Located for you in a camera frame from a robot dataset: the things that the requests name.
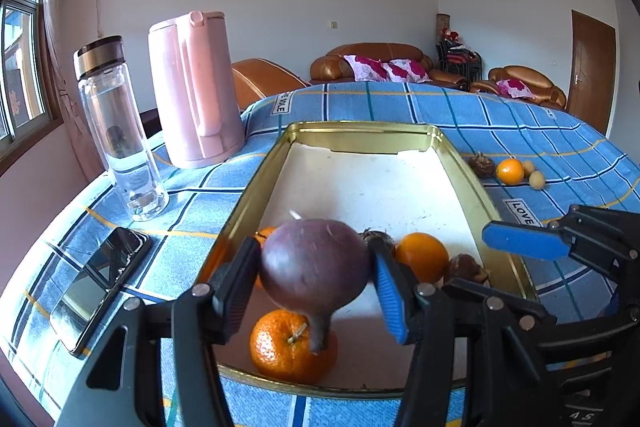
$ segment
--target blue plaid tablecloth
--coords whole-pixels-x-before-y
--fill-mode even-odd
[[[363,82],[314,86],[261,100],[242,119],[244,148],[208,168],[177,169],[161,134],[150,140],[170,194],[158,217],[146,223],[130,221],[103,174],[53,220],[16,270],[0,298],[0,347],[54,419],[84,359],[66,352],[48,318],[78,270],[114,227],[139,229],[151,235],[153,246],[104,322],[132,295],[147,302],[180,295],[194,281],[242,190],[289,123],[431,123],[463,156],[483,152],[496,161],[508,156],[532,159],[547,179],[544,190],[532,190],[526,183],[507,187],[494,179],[483,182],[507,221],[544,225],[562,216],[571,203],[640,212],[638,166],[589,125],[564,112],[524,102],[428,85]],[[540,300],[562,321],[594,317],[612,295],[613,288],[603,277],[570,259],[526,263]],[[172,363],[171,343],[163,341],[168,427],[181,425]],[[289,396],[230,380],[223,384],[234,421],[251,427],[387,427],[399,404]],[[462,402],[463,392],[453,392],[451,421],[460,418]]]

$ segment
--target screw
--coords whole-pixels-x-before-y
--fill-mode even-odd
[[[504,302],[502,302],[502,299],[500,299],[499,297],[489,297],[486,300],[486,305],[490,310],[493,310],[494,312],[497,312],[504,308]]]
[[[201,282],[199,284],[196,284],[193,288],[191,288],[191,295],[193,295],[194,297],[202,297],[207,293],[209,293],[210,291],[211,291],[210,286],[204,282]]]
[[[138,308],[140,308],[140,304],[142,304],[142,301],[140,299],[138,299],[137,297],[130,297],[129,299],[124,301],[122,307],[128,312],[132,312],[133,310],[137,310]]]
[[[431,297],[434,293],[436,293],[436,286],[433,284],[429,284],[428,282],[423,282],[418,284],[415,287],[415,290],[418,292],[418,295],[422,297]]]
[[[531,315],[524,315],[524,317],[520,319],[519,324],[523,330],[529,331],[536,325],[536,320]]]

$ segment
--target orange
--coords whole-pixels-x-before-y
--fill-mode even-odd
[[[276,310],[258,320],[249,337],[249,350],[261,375],[291,383],[313,384],[334,368],[338,359],[338,338],[329,331],[328,347],[312,353],[306,317]]]
[[[433,235],[413,232],[405,235],[396,246],[396,261],[406,264],[418,282],[436,283],[449,266],[449,253]]]
[[[274,232],[275,229],[276,227],[266,227],[265,229],[260,230],[260,232],[255,233],[254,237],[258,240],[258,243],[260,243],[260,246],[264,245],[264,242],[267,240],[267,237],[269,237]],[[259,275],[255,279],[255,285],[258,286],[258,288],[262,288],[262,281],[260,281]]]
[[[524,166],[516,158],[507,158],[498,164],[495,175],[506,185],[517,185],[524,179]]]

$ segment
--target leather sofa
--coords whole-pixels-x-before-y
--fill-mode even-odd
[[[396,58],[410,58],[420,62],[429,74],[431,84],[450,89],[469,90],[468,80],[461,74],[447,73],[433,68],[433,62],[419,48],[409,44],[392,42],[359,42],[344,44],[317,58],[311,64],[310,83],[353,82],[354,73],[344,55],[362,55],[374,60],[388,62]]]
[[[231,64],[231,68],[241,110],[268,96],[308,87],[289,70],[264,58],[240,60]]]
[[[535,98],[520,98],[523,102],[535,103],[542,107],[566,110],[566,95],[556,84],[551,82],[544,74],[525,66],[505,66],[489,71],[489,80],[472,82],[471,92],[490,92],[500,96],[499,80],[514,78],[520,80],[531,90]]]

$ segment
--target pillow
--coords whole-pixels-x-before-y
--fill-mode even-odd
[[[409,71],[403,70],[400,66],[396,66],[393,62],[382,62],[391,82],[415,82]]]
[[[366,82],[367,80],[372,80],[373,82],[389,81],[388,74],[379,60],[362,57],[361,55],[344,55],[344,60],[351,66],[356,82]]]
[[[535,98],[527,84],[516,78],[498,80],[495,85],[498,86],[501,95],[509,98]]]
[[[406,71],[410,79],[404,80],[403,82],[416,82],[417,84],[421,84],[422,82],[431,82],[426,70],[422,67],[420,62],[417,62],[416,60],[397,58],[396,60],[390,61],[389,64],[402,68]]]

